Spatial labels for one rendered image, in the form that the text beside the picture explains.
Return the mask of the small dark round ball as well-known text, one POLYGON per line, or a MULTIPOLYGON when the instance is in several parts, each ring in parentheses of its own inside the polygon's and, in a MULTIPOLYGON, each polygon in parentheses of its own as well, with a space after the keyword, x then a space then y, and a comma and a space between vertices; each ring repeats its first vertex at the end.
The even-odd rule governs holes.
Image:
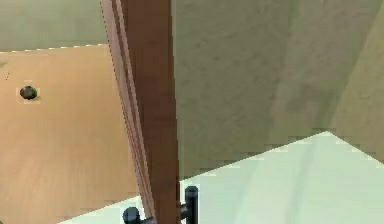
POLYGON ((37 97, 37 90, 32 86, 24 86, 20 89, 20 96, 26 100, 32 100, 37 97))

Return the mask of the brown wooden room door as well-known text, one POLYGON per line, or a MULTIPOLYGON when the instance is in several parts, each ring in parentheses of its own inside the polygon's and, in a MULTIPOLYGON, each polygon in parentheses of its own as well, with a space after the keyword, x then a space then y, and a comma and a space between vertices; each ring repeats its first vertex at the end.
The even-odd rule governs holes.
POLYGON ((180 224, 171 0, 100 0, 144 212, 180 224))

